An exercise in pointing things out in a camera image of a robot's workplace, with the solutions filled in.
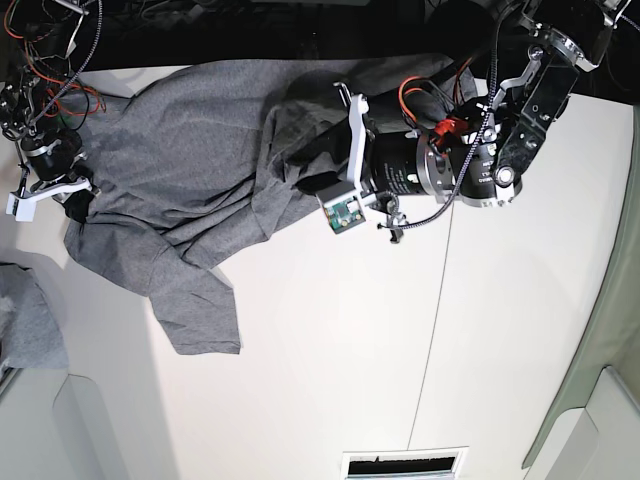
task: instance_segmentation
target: gray cloth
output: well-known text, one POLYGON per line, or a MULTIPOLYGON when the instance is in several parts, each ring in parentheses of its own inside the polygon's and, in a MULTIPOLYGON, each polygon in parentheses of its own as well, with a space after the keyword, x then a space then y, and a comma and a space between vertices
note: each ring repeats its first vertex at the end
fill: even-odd
POLYGON ((0 264, 0 365, 11 368, 67 368, 64 341, 35 275, 0 264))
MULTIPOLYGON (((371 98, 448 62, 433 54, 223 61, 177 72, 132 101, 110 99, 108 113, 81 130, 102 193, 87 223, 70 225, 69 254, 150 297, 178 353, 238 353, 233 291, 209 269, 318 208, 293 185, 339 165, 326 154, 306 166, 287 159, 345 118, 332 83, 371 98)), ((452 86, 442 85, 449 94, 452 86)), ((466 72, 463 91, 475 93, 466 72)), ((413 97, 429 117, 444 118, 441 98, 413 97)), ((397 101, 391 109, 378 109, 377 126, 407 130, 397 101)))

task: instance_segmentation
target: air vent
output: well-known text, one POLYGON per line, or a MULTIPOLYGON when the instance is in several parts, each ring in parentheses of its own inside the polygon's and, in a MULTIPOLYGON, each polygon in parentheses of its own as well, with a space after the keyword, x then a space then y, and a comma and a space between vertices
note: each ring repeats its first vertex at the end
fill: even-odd
POLYGON ((454 480, 467 448, 346 453, 340 480, 454 480))

